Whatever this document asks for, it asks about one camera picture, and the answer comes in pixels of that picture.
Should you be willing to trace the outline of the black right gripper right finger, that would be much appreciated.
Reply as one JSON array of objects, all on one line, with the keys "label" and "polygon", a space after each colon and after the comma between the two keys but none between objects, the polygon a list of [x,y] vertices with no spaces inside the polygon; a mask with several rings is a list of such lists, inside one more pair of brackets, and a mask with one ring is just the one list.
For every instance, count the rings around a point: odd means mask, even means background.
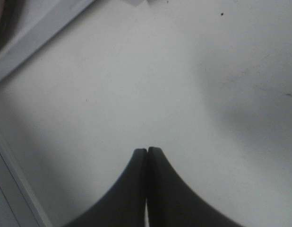
[{"label": "black right gripper right finger", "polygon": [[237,227],[176,173],[160,148],[148,149],[147,210],[151,227]]}]

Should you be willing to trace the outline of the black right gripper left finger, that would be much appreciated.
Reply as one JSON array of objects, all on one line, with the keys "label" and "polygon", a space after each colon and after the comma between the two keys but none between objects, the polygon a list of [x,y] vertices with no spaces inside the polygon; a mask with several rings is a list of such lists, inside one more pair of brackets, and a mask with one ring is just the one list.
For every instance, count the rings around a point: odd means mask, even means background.
[{"label": "black right gripper left finger", "polygon": [[144,227],[147,150],[138,148],[108,192],[67,227]]}]

